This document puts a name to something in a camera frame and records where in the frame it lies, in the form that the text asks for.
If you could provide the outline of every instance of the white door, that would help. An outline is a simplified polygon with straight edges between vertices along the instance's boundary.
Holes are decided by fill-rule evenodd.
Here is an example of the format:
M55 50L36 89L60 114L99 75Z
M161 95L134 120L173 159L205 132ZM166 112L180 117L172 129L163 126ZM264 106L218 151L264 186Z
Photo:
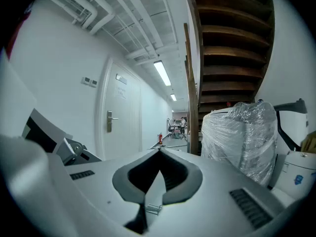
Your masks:
M123 157L140 151L141 90L140 80L129 70L113 63L104 106L105 160ZM109 132L108 111L112 112L112 131Z

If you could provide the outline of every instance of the blue sticker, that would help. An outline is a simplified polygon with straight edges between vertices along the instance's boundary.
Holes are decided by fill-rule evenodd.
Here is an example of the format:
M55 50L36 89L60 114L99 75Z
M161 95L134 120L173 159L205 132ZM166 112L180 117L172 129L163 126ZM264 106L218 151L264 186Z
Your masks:
M303 180L303 177L301 175L297 175L294 180L295 185L301 184L302 180Z

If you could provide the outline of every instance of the ceiling light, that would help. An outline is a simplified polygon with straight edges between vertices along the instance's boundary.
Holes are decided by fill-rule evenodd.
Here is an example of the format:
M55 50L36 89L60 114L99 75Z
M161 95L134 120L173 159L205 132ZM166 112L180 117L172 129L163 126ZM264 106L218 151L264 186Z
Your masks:
M177 101L176 96L174 94L171 94L170 96L173 99L173 101Z
M164 84L166 84L166 86L171 86L171 82L170 82L169 77L167 75L166 69L164 69L162 61L154 62L154 66L157 69L159 75L161 76Z

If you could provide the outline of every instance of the plastic wrap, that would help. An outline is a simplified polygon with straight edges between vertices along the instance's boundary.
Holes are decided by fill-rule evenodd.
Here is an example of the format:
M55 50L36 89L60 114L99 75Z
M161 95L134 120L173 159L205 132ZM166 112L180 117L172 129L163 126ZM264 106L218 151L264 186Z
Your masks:
M267 186L275 166L277 115L270 103L237 103L202 123L201 156L232 164Z

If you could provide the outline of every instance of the red fire extinguisher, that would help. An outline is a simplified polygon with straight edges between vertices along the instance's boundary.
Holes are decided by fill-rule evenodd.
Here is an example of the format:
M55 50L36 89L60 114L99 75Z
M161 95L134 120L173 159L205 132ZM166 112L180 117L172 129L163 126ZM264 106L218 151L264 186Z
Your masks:
M162 144L162 133L159 135L159 144Z

